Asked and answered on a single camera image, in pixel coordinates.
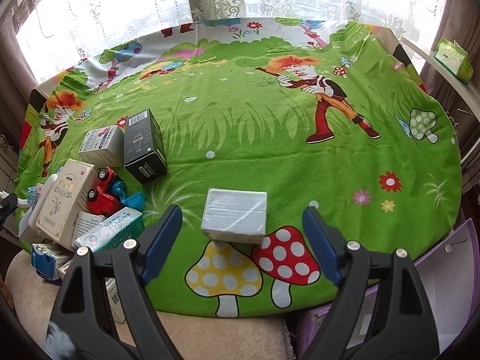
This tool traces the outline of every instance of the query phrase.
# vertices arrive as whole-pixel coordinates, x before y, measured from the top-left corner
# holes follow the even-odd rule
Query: white dot
[[[283,261],[287,256],[287,251],[283,246],[275,246],[273,249],[273,256],[277,261]]]
[[[213,242],[214,248],[217,249],[218,251],[224,251],[228,246],[228,244],[223,241],[212,241],[212,242]]]
[[[216,254],[212,257],[212,262],[217,269],[225,269],[225,267],[227,266],[227,261],[225,260],[225,257],[220,256],[219,254]]]
[[[200,296],[210,296],[208,290],[205,287],[196,287],[193,291]]]
[[[234,290],[237,287],[237,279],[231,274],[223,276],[223,285],[228,290]]]
[[[270,240],[270,237],[265,237],[265,238],[263,239],[262,244],[260,245],[260,247],[261,247],[262,249],[266,249],[267,247],[270,246],[271,242],[272,242],[272,241]]]
[[[265,272],[270,272],[273,269],[273,263],[267,257],[261,257],[258,264]]]
[[[208,257],[203,256],[200,261],[198,261],[197,266],[201,269],[207,269],[210,265],[210,259]]]
[[[190,271],[187,273],[187,281],[190,283],[196,283],[198,281],[198,275],[195,271]]]
[[[285,279],[291,278],[293,274],[292,270],[286,265],[279,266],[277,269],[277,272],[280,276],[282,276]]]
[[[305,276],[309,274],[310,268],[304,262],[297,262],[297,264],[295,264],[295,271],[299,275]]]
[[[308,284],[311,284],[311,283],[314,283],[318,280],[318,278],[320,277],[320,272],[318,271],[313,271],[310,276],[308,276],[308,280],[307,280],[307,283]]]
[[[203,275],[203,282],[208,287],[214,287],[218,283],[217,275],[216,274],[210,274],[210,273],[205,274],[205,275]]]
[[[290,250],[294,256],[301,257],[305,253],[305,248],[301,242],[295,241],[290,245]]]
[[[275,233],[275,236],[277,237],[278,240],[283,242],[287,242],[292,237],[292,235],[287,229],[277,230],[277,232]]]
[[[257,287],[251,284],[245,284],[242,288],[240,288],[240,293],[242,296],[252,296],[257,293]]]
[[[235,266],[241,266],[243,263],[243,256],[238,250],[234,250],[229,254],[229,261]]]
[[[258,280],[258,269],[256,268],[247,268],[243,271],[243,278],[249,283],[254,283]]]

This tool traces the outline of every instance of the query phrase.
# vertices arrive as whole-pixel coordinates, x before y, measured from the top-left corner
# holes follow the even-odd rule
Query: silver screw
[[[137,246],[137,241],[134,239],[128,239],[123,243],[125,249],[133,249],[135,246]]]
[[[356,241],[348,241],[346,243],[346,247],[348,247],[351,251],[357,251],[360,249],[360,244]]]
[[[402,249],[401,247],[399,247],[396,251],[395,251],[396,255],[398,257],[400,257],[401,259],[404,259],[405,257],[407,257],[409,254],[407,253],[407,251],[405,249]]]
[[[88,253],[88,248],[86,246],[81,246],[77,250],[79,256],[85,256]]]

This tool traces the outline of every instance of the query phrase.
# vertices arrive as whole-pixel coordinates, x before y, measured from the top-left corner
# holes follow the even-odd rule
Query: red flower
[[[395,173],[387,172],[385,175],[381,175],[379,183],[382,186],[382,189],[387,190],[387,192],[397,192],[402,190],[402,184],[400,184],[400,180]]]
[[[120,120],[117,120],[117,123],[115,124],[120,128],[125,128],[125,125],[127,123],[127,118],[128,118],[128,115],[121,117]]]
[[[252,21],[251,23],[247,24],[248,28],[251,28],[252,30],[256,30],[257,28],[263,27],[262,24],[260,24],[258,21]]]

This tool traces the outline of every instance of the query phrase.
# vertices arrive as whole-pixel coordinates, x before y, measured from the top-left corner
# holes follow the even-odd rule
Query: green tissue package
[[[465,85],[469,85],[473,76],[469,55],[457,42],[441,39],[435,50],[435,59]]]
[[[78,237],[74,245],[88,246],[93,252],[114,249],[124,240],[138,238],[145,229],[140,211],[124,207],[89,232]]]

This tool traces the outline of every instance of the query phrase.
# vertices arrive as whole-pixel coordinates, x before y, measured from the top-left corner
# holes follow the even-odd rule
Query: beige cushion
[[[5,282],[18,319],[40,345],[58,287],[46,283],[21,251],[10,264]],[[185,360],[286,360],[284,321],[281,316],[258,318],[199,318],[157,312],[167,333]],[[120,339],[134,345],[128,325],[116,323]]]

